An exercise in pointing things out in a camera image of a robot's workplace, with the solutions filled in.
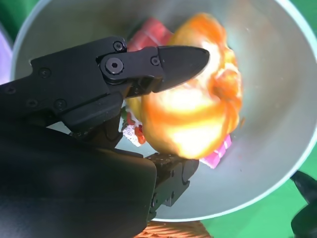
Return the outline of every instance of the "purple object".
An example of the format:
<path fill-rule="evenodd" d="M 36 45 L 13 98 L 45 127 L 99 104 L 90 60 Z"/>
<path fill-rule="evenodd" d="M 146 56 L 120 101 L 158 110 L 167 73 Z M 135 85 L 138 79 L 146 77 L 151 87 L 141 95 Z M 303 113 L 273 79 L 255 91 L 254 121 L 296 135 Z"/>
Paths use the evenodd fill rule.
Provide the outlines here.
<path fill-rule="evenodd" d="M 11 43 L 9 42 L 7 34 L 0 25 L 0 84 L 10 81 L 11 60 Z"/>

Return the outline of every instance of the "screw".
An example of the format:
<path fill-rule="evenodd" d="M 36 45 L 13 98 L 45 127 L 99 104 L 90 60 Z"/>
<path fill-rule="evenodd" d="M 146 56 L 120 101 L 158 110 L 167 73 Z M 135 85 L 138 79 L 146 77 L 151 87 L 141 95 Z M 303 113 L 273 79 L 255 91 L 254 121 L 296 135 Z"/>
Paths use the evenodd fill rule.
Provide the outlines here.
<path fill-rule="evenodd" d="M 123 44 L 120 41 L 116 41 L 113 44 L 113 47 L 114 47 L 115 51 L 121 51 L 124 48 Z"/>
<path fill-rule="evenodd" d="M 26 101 L 26 106 L 29 108 L 35 108 L 38 105 L 38 101 L 35 99 L 29 99 Z"/>
<path fill-rule="evenodd" d="M 153 64 L 154 66 L 158 66 L 159 65 L 158 57 L 152 57 L 151 58 L 151 64 Z"/>
<path fill-rule="evenodd" d="M 39 70 L 39 75 L 41 78 L 48 78 L 51 75 L 51 71 L 48 68 L 41 68 Z"/>
<path fill-rule="evenodd" d="M 123 62 L 118 58 L 110 58 L 106 62 L 106 70 L 111 74 L 119 74 L 123 71 Z"/>
<path fill-rule="evenodd" d="M 54 102 L 54 107 L 57 110 L 63 110 L 67 107 L 67 103 L 64 99 L 58 99 Z"/>
<path fill-rule="evenodd" d="M 15 94 L 16 89 L 13 88 L 13 87 L 7 87 L 7 88 L 4 90 L 4 92 L 5 92 L 6 94 Z"/>

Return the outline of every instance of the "green surface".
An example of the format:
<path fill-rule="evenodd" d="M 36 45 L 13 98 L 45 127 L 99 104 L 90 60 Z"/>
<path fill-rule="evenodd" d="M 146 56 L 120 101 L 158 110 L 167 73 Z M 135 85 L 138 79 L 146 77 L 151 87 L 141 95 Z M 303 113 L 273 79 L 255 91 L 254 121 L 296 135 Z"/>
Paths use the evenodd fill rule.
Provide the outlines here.
<path fill-rule="evenodd" d="M 0 0 L 0 22 L 14 39 L 24 19 L 38 0 Z M 292 0 L 317 35 L 317 0 Z M 317 178 L 317 147 L 301 167 Z M 290 238 L 290 223 L 305 206 L 289 180 L 268 197 L 232 214 L 203 221 L 216 238 Z"/>

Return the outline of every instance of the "metal bowl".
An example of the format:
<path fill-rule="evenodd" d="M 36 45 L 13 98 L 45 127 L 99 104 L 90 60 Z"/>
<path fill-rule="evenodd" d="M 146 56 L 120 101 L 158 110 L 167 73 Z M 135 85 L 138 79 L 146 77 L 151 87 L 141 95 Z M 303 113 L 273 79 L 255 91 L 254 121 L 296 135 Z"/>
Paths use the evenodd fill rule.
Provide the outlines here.
<path fill-rule="evenodd" d="M 267 196 L 304 162 L 317 134 L 317 41 L 288 0 L 42 0 L 16 41 L 12 78 L 29 60 L 109 35 L 127 37 L 149 16 L 175 30 L 196 12 L 227 29 L 244 79 L 245 117 L 233 145 L 211 170 L 200 164 L 189 189 L 158 221 L 221 216 Z M 122 140 L 120 148 L 152 153 Z"/>

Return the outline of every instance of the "wicker basket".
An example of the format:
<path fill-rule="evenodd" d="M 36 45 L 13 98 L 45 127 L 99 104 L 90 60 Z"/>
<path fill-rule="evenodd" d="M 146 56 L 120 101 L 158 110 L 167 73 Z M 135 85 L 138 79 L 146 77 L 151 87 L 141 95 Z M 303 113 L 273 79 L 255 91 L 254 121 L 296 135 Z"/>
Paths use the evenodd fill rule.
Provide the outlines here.
<path fill-rule="evenodd" d="M 150 222 L 135 238 L 212 238 L 201 222 Z"/>

